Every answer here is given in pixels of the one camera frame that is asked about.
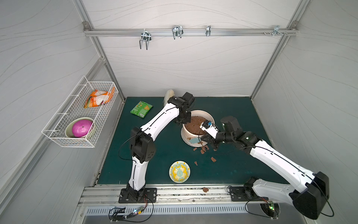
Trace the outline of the white ceramic pot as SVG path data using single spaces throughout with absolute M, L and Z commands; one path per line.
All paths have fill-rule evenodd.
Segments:
M 193 118 L 193 117 L 203 117 L 204 120 L 209 120 L 213 124 L 215 124 L 214 118 L 209 113 L 202 111 L 202 110 L 191 111 L 191 118 Z M 199 141 L 202 136 L 204 136 L 204 135 L 195 135 L 195 134 L 191 133 L 190 131 L 188 131 L 186 128 L 186 124 L 182 125 L 181 137 L 182 137 L 183 141 L 186 144 L 188 144 L 189 146 L 202 147 L 202 146 L 207 145 L 208 144 L 207 142 Z

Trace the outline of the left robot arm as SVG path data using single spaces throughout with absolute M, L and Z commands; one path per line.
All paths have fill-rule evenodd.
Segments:
M 182 97 L 172 96 L 154 118 L 142 127 L 134 127 L 131 130 L 132 170 L 126 189 L 132 195 L 138 197 L 145 189 L 148 162 L 156 153 L 154 141 L 172 120 L 179 124 L 189 123 L 191 112 L 188 109 L 194 101 L 194 96 L 189 92 L 186 92 Z

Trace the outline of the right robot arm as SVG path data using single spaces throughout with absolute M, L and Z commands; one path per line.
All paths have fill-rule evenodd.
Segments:
M 201 140 L 214 149 L 223 144 L 233 144 L 238 150 L 256 158 L 283 177 L 288 184 L 267 182 L 252 177 L 243 187 L 243 195 L 253 201 L 259 198 L 274 199 L 290 204 L 305 217 L 317 220 L 329 200 L 329 177 L 314 173 L 288 159 L 251 131 L 244 132 L 232 116 L 221 120 L 224 130 L 205 120 L 200 128 L 205 132 Z

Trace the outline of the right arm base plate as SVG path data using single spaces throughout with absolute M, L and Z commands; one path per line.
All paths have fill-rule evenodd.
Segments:
M 244 202 L 252 199 L 250 191 L 245 187 L 228 186 L 227 192 L 232 202 Z

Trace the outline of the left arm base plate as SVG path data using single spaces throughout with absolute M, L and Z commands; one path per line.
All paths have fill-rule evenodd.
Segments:
M 132 189 L 121 189 L 118 202 L 122 203 L 144 203 L 150 199 L 153 203 L 157 200 L 157 188 L 144 188 L 139 191 Z

